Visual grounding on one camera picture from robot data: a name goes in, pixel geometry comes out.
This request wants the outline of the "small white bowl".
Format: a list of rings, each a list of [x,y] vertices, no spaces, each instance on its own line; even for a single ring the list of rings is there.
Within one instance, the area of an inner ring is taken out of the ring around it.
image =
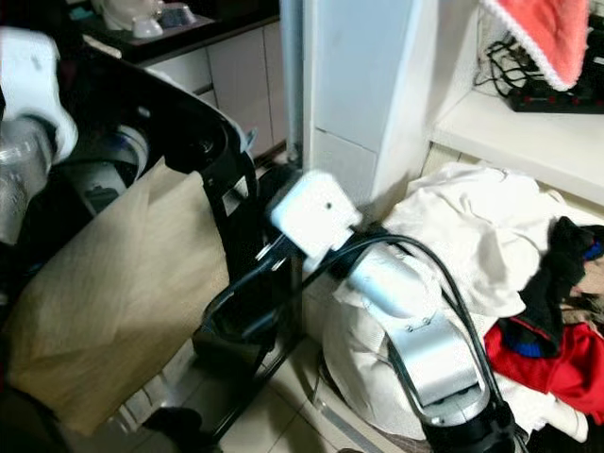
[[[156,14],[142,14],[132,21],[132,35],[137,40],[158,38],[164,33]]]

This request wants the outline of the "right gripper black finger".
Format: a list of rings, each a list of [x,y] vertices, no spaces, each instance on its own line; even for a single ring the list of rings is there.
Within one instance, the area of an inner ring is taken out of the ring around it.
[[[255,255],[256,266],[279,267],[284,261],[284,234],[268,241]]]
[[[297,179],[302,176],[303,170],[298,165],[290,163],[271,162],[258,169],[258,199],[272,200],[281,191],[287,193]]]

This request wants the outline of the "black power strip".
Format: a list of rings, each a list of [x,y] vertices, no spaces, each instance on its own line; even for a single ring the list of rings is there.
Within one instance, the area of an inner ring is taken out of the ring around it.
[[[585,82],[560,92],[536,79],[511,88],[504,100],[514,112],[604,115],[604,82]]]

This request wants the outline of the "white shelf cabinet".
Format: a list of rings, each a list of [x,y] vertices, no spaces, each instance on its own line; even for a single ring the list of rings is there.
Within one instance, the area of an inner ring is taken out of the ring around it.
[[[475,85],[504,26],[479,0],[281,0],[289,146],[383,217],[431,147],[604,208],[604,115],[519,113]]]

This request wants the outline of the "red garment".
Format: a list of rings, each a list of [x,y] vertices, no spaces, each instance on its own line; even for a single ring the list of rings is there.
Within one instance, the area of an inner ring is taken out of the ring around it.
[[[500,327],[484,337],[495,371],[523,387],[553,395],[604,426],[604,337],[590,324],[562,329],[562,346],[552,357],[531,358],[505,345]]]

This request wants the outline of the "white kitchen base cabinets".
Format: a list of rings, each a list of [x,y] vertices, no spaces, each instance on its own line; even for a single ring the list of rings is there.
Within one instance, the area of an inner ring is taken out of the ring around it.
[[[255,135],[257,160],[285,159],[283,39],[280,22],[254,27],[223,42],[148,65],[157,76],[198,95]]]

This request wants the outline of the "red towel with white trim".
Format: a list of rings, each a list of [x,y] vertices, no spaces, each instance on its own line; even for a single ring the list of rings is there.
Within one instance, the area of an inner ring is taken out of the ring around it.
[[[478,0],[531,57],[552,90],[577,86],[585,65],[591,0]]]

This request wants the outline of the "beige ribbed cloth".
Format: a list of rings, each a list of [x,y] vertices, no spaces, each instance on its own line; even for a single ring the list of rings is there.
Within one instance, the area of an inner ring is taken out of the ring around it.
[[[6,377],[91,435],[158,375],[229,283],[203,177],[160,162],[25,286]]]

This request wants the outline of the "black garment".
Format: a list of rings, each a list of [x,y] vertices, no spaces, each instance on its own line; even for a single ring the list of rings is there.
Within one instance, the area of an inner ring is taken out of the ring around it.
[[[587,260],[599,258],[604,258],[604,226],[580,226],[569,217],[560,217],[549,229],[538,272],[519,291],[526,303],[519,323],[540,336],[561,335],[562,300],[585,277]]]

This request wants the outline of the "clear glass bowl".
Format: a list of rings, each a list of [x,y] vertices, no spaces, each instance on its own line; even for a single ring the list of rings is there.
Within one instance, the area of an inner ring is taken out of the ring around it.
[[[159,6],[156,21],[164,30],[198,25],[199,19],[193,9],[185,3],[164,3]]]

